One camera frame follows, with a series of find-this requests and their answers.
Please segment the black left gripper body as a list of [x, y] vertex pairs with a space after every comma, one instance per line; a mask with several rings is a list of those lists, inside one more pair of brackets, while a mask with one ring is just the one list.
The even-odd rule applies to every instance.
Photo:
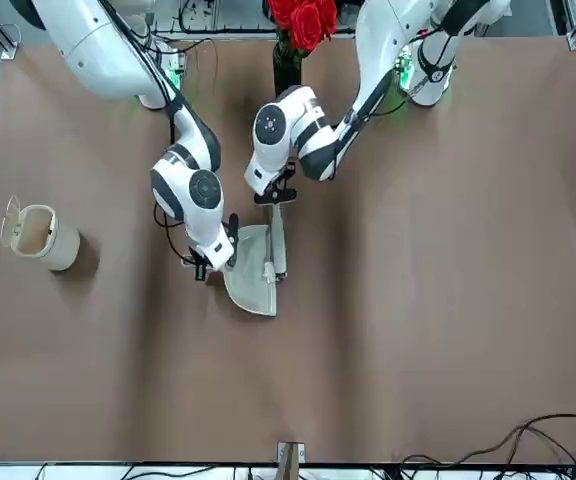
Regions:
[[254, 195], [255, 204], [283, 204], [295, 201], [297, 191], [293, 188], [268, 189], [263, 195]]

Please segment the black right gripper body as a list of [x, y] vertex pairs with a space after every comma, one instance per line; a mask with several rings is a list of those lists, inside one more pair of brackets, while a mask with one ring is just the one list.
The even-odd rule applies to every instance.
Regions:
[[196, 281], [205, 281], [207, 276], [207, 270], [210, 266], [209, 260], [194, 250], [193, 248], [189, 249], [190, 253], [190, 264], [194, 267], [195, 271], [195, 280]]

